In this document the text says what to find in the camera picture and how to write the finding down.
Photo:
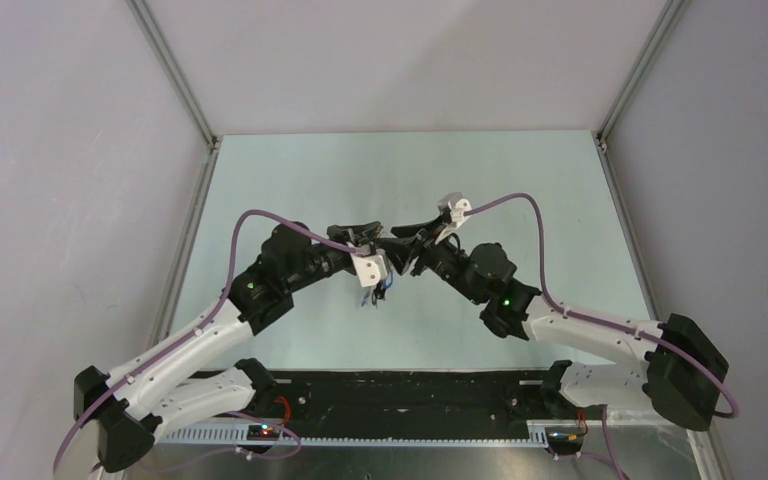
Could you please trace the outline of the steel key holder red handle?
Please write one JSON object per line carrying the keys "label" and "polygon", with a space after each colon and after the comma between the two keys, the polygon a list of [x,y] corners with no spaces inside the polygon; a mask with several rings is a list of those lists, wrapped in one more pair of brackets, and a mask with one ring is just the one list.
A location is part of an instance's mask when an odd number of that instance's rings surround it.
{"label": "steel key holder red handle", "polygon": [[360,301],[360,307],[364,308],[372,306],[378,307],[380,302],[386,300],[386,294],[391,289],[394,283],[394,272],[392,270],[387,271],[386,277],[378,282],[375,286],[368,287]]}

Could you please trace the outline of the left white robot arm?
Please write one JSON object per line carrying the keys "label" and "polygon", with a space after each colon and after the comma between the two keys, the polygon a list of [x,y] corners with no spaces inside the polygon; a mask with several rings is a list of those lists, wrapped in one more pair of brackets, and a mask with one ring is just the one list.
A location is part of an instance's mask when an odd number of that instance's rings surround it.
{"label": "left white robot arm", "polygon": [[208,361],[253,339],[294,306],[295,292],[340,272],[362,286],[383,283],[387,260],[378,221],[332,225],[325,236],[301,222],[279,221],[242,273],[231,272],[219,297],[197,318],[108,372],[95,366],[74,379],[74,415],[98,425],[96,467],[107,473],[138,463],[168,434],[220,414],[264,416],[276,382],[256,359],[242,359],[208,379],[189,378]]}

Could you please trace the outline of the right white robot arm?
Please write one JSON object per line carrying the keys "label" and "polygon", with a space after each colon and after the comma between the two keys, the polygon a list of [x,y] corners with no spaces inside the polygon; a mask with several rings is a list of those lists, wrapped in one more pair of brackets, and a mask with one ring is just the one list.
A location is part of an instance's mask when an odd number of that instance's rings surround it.
{"label": "right white robot arm", "polygon": [[619,399],[642,399],[662,418],[693,431],[708,430],[720,416],[719,386],[729,364],[694,320],[679,314],[665,322],[605,318],[569,308],[517,280],[500,244],[481,243],[466,253],[443,230],[441,218],[394,227],[375,245],[399,273],[429,270],[482,306],[480,320],[500,338],[566,345],[624,366],[613,383]]}

